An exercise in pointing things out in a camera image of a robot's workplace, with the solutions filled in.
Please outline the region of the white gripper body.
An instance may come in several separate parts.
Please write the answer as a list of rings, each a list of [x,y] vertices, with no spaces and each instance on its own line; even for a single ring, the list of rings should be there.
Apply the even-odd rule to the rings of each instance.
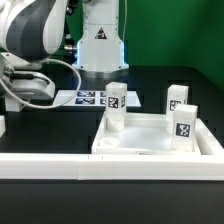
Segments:
[[[33,71],[15,71],[2,74],[0,80],[9,90],[26,102],[30,100],[50,100],[54,97],[55,84],[47,76]],[[20,112],[25,105],[15,100],[0,84],[0,97],[5,100],[5,108],[10,112]]]

